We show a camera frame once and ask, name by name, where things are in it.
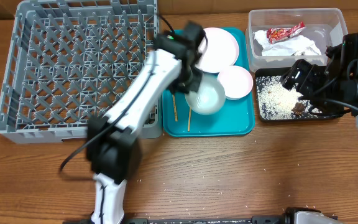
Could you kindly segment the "wooden chopstick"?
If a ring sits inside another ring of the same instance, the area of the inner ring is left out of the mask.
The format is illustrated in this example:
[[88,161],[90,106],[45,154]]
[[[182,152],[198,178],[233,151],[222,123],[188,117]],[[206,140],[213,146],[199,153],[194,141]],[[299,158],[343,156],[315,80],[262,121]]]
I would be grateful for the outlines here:
[[173,101],[173,112],[174,112],[175,122],[177,122],[178,115],[177,115],[177,104],[176,104],[175,94],[172,95],[172,101]]
[[191,128],[191,114],[192,114],[192,109],[191,107],[189,107],[188,110],[188,123],[187,123],[187,131],[190,132],[190,128]]

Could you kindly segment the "grey-white bowl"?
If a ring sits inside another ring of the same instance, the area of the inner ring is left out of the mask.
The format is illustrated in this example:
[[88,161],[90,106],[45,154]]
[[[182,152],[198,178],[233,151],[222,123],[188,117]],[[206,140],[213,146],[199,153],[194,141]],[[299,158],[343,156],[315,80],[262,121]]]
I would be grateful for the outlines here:
[[223,86],[215,76],[204,75],[197,92],[185,94],[188,106],[198,114],[217,113],[224,105],[226,94]]

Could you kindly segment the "brown food scrap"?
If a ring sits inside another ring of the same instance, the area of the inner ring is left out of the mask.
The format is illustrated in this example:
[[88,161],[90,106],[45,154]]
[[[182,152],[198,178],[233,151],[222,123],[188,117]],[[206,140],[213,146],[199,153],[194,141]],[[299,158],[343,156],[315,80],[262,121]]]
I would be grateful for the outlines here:
[[295,103],[291,111],[295,116],[301,116],[306,111],[306,105],[304,103]]

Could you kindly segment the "large white round plate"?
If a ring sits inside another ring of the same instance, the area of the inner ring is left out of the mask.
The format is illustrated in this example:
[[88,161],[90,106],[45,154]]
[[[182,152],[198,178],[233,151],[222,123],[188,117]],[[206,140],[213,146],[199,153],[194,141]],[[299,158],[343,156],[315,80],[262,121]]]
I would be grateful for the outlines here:
[[228,31],[217,28],[204,28],[206,38],[202,40],[199,51],[201,58],[196,68],[206,73],[219,73],[222,69],[234,65],[239,56],[239,44]]

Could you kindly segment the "white napkin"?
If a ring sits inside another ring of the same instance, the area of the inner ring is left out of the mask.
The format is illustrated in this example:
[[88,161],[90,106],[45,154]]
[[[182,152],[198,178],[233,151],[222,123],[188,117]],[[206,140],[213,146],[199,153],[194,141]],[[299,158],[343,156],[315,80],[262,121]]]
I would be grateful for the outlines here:
[[254,33],[254,39],[262,46],[262,56],[300,56],[321,55],[315,42],[303,35],[297,35],[282,42],[271,44],[267,38],[266,30]]

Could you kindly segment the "pink bowl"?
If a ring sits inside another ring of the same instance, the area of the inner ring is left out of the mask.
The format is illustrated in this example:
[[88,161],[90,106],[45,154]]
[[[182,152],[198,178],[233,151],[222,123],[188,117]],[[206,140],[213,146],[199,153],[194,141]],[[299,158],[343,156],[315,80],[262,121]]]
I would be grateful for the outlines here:
[[223,86],[226,98],[240,100],[247,96],[253,88],[252,75],[243,67],[232,65],[221,70],[217,80]]

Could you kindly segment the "red snack wrapper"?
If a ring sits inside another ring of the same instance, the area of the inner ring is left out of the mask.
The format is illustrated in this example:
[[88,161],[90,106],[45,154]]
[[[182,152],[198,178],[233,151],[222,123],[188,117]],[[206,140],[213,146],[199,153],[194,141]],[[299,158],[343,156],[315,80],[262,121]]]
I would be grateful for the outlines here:
[[271,44],[274,44],[300,34],[305,28],[304,22],[291,28],[271,28],[267,30],[267,38]]

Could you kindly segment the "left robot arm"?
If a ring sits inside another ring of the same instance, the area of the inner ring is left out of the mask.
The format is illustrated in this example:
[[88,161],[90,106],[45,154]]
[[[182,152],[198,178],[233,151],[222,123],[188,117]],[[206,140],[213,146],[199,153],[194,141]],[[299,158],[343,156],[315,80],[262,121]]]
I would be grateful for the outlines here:
[[198,91],[201,74],[193,67],[201,58],[200,34],[159,34],[137,78],[105,114],[88,121],[86,158],[91,163],[96,197],[91,223],[121,223],[127,181],[142,157],[139,135],[164,90]]

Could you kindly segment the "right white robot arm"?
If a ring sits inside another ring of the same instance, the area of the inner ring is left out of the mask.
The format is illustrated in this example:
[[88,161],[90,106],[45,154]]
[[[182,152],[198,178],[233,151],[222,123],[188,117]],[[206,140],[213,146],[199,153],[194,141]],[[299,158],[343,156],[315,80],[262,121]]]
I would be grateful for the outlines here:
[[350,113],[358,129],[358,33],[347,34],[342,43],[326,49],[325,68],[299,59],[284,73],[284,88],[296,89],[322,116]]

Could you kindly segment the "clear plastic waste bin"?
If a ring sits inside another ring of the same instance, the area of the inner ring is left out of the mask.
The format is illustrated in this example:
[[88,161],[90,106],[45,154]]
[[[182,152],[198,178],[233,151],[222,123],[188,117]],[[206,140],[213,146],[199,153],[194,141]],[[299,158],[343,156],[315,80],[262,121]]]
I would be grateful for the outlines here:
[[[306,52],[263,54],[269,47],[263,47],[264,42],[256,40],[256,32],[265,34],[270,28],[292,28],[300,22],[305,25],[300,37],[306,37],[314,42],[318,49],[315,55],[307,55]],[[305,59],[317,65],[326,65],[328,61],[324,54],[326,47],[340,44],[347,33],[342,12],[336,8],[252,10],[249,13],[246,29],[249,68],[254,72],[260,68],[291,67],[298,59]]]

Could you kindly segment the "grey plastic dishwasher rack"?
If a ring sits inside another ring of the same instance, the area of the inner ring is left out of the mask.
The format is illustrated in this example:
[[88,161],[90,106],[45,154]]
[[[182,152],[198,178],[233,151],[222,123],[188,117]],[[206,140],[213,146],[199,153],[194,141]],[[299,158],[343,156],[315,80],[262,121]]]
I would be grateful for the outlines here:
[[86,136],[140,73],[159,30],[156,0],[22,1],[0,94],[0,134],[17,144]]

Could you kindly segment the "teal plastic serving tray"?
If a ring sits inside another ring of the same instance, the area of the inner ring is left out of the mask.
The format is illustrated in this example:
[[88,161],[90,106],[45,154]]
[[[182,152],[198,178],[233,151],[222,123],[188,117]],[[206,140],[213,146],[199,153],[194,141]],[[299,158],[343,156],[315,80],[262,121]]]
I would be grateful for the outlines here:
[[[222,28],[234,36],[239,44],[239,56],[234,65],[249,71],[244,33],[236,28]],[[217,78],[219,73],[206,73]],[[187,131],[189,106],[185,95],[175,93],[178,121],[175,122],[172,94],[162,94],[162,121],[164,130],[174,137],[230,136],[243,135],[252,131],[255,125],[252,92],[240,100],[226,98],[223,107],[215,114],[202,115],[192,110],[191,128]]]

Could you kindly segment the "brown cardboard backdrop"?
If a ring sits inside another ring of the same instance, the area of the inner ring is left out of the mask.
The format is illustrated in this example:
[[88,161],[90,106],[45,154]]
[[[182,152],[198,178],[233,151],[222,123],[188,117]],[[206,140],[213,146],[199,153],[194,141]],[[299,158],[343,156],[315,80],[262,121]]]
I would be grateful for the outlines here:
[[[0,19],[13,19],[20,0],[0,0]],[[249,12],[254,9],[338,8],[358,10],[358,0],[161,0],[163,15]]]

